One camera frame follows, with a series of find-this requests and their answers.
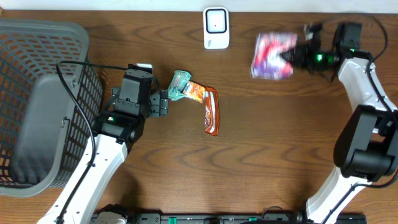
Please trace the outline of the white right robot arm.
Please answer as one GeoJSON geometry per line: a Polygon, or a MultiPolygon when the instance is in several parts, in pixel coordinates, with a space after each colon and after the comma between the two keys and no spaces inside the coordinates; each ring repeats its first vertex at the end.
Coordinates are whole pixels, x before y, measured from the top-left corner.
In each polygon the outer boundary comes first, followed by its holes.
{"type": "Polygon", "coordinates": [[[309,72],[332,70],[353,114],[336,141],[331,174],[292,223],[336,223],[362,189],[385,188],[397,180],[397,107],[377,78],[376,57],[360,47],[362,25],[339,23],[329,51],[320,48],[322,29],[321,23],[305,26],[306,43],[281,57],[309,72]]]}

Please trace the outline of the red purple tissue pack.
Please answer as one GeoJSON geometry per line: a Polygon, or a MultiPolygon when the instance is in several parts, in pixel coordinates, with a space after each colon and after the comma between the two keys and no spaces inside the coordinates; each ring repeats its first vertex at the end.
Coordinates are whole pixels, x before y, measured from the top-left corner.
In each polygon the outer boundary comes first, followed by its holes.
{"type": "Polygon", "coordinates": [[[293,49],[297,43],[297,34],[268,32],[260,33],[256,39],[254,57],[251,64],[251,76],[254,79],[281,80],[293,74],[290,62],[281,54],[293,49]]]}

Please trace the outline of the long orange red snack bag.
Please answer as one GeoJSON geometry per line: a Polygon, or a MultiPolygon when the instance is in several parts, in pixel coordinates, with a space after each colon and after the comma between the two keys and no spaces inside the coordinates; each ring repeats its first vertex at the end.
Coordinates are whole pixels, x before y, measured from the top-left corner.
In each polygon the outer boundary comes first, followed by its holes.
{"type": "Polygon", "coordinates": [[[218,92],[212,87],[205,88],[205,132],[217,136],[220,126],[218,92]]]}

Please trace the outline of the green snack packet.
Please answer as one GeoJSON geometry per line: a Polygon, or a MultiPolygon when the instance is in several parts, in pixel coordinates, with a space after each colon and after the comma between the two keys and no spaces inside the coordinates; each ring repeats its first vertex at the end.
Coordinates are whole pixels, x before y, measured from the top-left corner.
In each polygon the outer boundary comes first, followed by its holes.
{"type": "Polygon", "coordinates": [[[192,75],[184,70],[175,70],[174,76],[168,87],[169,99],[178,101],[185,97],[182,93],[187,83],[190,81],[192,75]]]}

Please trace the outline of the small orange snack packet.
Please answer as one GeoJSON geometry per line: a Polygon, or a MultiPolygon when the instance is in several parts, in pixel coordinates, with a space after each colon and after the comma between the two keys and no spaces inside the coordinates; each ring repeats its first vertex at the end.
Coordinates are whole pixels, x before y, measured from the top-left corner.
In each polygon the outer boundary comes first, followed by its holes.
{"type": "Polygon", "coordinates": [[[206,89],[204,86],[191,81],[187,82],[182,91],[186,98],[197,101],[199,103],[203,103],[205,92],[206,89]]]}

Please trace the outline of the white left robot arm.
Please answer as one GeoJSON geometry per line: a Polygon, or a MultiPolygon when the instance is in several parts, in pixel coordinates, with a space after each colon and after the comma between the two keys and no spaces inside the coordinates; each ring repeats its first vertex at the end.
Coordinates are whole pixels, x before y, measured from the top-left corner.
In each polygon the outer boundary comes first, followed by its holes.
{"type": "Polygon", "coordinates": [[[146,119],[168,113],[167,91],[159,90],[151,64],[125,68],[122,85],[112,95],[114,108],[103,110],[88,126],[83,156],[40,223],[89,223],[113,174],[142,136],[146,119]]]}

